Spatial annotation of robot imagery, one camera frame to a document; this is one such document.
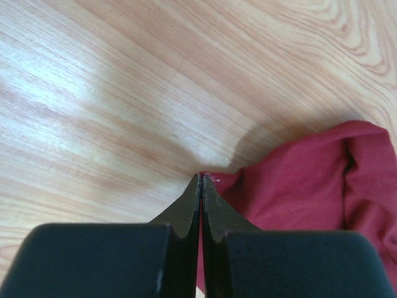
wood grain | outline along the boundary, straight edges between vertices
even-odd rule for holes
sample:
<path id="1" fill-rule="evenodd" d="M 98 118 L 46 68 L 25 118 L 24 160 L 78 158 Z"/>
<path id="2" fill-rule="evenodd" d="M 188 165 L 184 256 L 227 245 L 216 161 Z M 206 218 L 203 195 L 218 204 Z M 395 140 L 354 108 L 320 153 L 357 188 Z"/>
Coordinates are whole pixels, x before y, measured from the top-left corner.
<path id="1" fill-rule="evenodd" d="M 1 0 L 0 280 L 44 222 L 145 222 L 344 120 L 397 147 L 397 0 Z"/>

folded cloth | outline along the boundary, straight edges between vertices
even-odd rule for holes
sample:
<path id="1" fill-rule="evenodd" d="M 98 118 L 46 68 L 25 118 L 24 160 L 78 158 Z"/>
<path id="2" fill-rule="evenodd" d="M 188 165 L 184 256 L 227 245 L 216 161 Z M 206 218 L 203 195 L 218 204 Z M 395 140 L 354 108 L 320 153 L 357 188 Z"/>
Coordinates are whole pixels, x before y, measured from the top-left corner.
<path id="1" fill-rule="evenodd" d="M 264 230 L 355 230 L 397 292 L 397 160 L 388 132 L 349 121 L 286 143 L 236 174 L 210 173 L 220 195 Z M 204 290 L 200 239 L 197 285 Z"/>

red cloth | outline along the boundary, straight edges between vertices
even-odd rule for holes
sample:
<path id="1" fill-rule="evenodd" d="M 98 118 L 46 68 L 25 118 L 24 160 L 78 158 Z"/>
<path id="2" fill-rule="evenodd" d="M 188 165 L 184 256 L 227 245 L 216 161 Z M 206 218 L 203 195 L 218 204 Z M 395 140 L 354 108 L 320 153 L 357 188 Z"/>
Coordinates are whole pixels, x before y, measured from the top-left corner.
<path id="1" fill-rule="evenodd" d="M 264 230 L 360 232 L 397 292 L 397 160 L 385 129 L 346 122 L 286 143 L 236 174 L 210 176 L 221 196 Z M 204 290 L 201 239 L 198 254 Z"/>

wooden surface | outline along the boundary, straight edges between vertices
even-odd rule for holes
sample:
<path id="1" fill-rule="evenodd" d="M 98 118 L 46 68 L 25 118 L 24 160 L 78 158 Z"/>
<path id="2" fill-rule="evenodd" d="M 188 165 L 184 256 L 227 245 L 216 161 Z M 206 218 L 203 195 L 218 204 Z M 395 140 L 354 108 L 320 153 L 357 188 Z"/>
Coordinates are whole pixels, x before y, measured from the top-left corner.
<path id="1" fill-rule="evenodd" d="M 44 222 L 145 222 L 200 170 L 370 120 L 397 0 L 0 0 L 0 280 Z"/>

cloth fold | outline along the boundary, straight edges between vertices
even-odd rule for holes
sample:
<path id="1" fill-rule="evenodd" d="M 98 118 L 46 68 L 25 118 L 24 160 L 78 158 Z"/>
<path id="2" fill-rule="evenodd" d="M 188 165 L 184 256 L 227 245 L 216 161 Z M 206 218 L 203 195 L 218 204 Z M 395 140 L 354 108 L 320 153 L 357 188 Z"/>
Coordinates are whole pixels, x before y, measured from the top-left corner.
<path id="1" fill-rule="evenodd" d="M 286 143 L 236 174 L 210 173 L 220 195 L 264 230 L 355 230 L 397 292 L 397 160 L 388 132 L 349 121 Z M 197 285 L 204 290 L 200 239 Z"/>

